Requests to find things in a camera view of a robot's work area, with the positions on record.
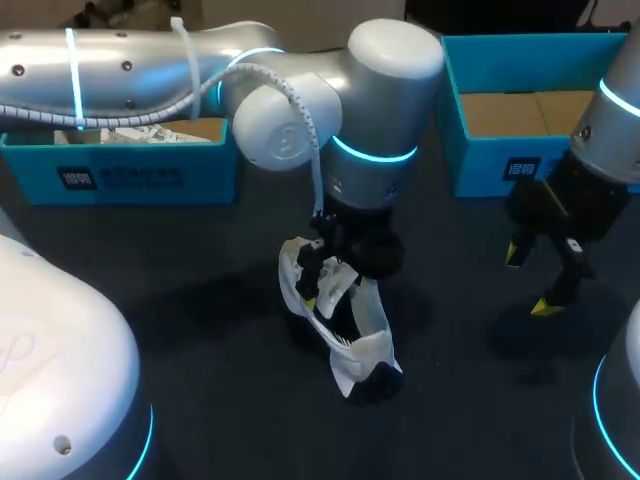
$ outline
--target shoe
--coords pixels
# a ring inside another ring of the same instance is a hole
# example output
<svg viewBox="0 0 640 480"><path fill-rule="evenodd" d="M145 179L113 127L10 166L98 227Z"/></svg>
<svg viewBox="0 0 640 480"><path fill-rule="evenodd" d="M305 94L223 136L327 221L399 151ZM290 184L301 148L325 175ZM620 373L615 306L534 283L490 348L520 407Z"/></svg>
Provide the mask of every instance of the shoe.
<svg viewBox="0 0 640 480"><path fill-rule="evenodd" d="M393 397L403 374L377 282L332 257L324 262L318 297L306 302L296 290L302 273L297 258L310 242L298 237L280 250L278 277L287 309L308 322L328 347L331 371L345 398L371 403Z"/></svg>
<svg viewBox="0 0 640 480"><path fill-rule="evenodd" d="M210 143L206 138L174 132L162 125L132 128L103 128L101 143Z"/></svg>

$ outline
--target table surface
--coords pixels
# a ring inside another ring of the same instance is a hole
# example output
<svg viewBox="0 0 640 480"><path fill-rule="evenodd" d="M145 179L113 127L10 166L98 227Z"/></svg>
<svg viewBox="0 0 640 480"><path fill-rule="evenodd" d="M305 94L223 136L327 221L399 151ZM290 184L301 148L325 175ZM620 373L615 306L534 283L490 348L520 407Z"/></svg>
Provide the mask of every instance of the table surface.
<svg viewBox="0 0 640 480"><path fill-rule="evenodd" d="M574 478L572 414L639 296L640 203L592 247L598 279L574 308L532 319L559 272L550 246L505 268L502 201L452 198L437 135L422 143L395 216L407 260L381 287L405 387L366 408L280 316L277 254L310 234L308 169L245 165L232 208L99 210L30 209L2 170L0 203L128 318L177 478Z"/></svg>

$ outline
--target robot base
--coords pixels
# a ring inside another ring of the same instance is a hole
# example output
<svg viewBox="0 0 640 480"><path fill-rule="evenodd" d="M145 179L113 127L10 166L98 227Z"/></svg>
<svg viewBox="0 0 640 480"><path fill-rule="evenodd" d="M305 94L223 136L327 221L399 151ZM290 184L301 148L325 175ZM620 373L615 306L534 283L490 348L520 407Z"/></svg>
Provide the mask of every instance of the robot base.
<svg viewBox="0 0 640 480"><path fill-rule="evenodd" d="M161 478L153 407L138 390L120 427L91 460L61 480Z"/></svg>

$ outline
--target blue cardboard box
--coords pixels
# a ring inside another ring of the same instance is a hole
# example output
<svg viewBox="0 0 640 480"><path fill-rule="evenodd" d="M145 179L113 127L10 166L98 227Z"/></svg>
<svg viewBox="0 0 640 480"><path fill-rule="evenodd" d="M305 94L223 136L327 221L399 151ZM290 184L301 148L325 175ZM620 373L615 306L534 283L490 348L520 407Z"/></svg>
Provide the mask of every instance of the blue cardboard box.
<svg viewBox="0 0 640 480"><path fill-rule="evenodd" d="M532 98L540 107L542 95L595 91L624 39L625 34L618 33L443 37L447 79L436 113L455 195L506 196L521 176L544 178L567 150L570 130L558 134L548 128L544 116L539 120L533 113L516 118L518 105L529 109L534 108ZM489 101L481 112L476 108L470 114L464 104L474 95ZM553 97L546 101L553 106ZM566 113L561 105L556 107ZM472 131L472 115L482 131L500 108L506 110L506 128L494 134L487 128L481 135ZM529 130L518 130L519 122ZM631 190L640 192L638 187Z"/></svg>
<svg viewBox="0 0 640 480"><path fill-rule="evenodd" d="M56 145L53 132L5 134L0 154L34 206L229 205L238 150L211 143Z"/></svg>

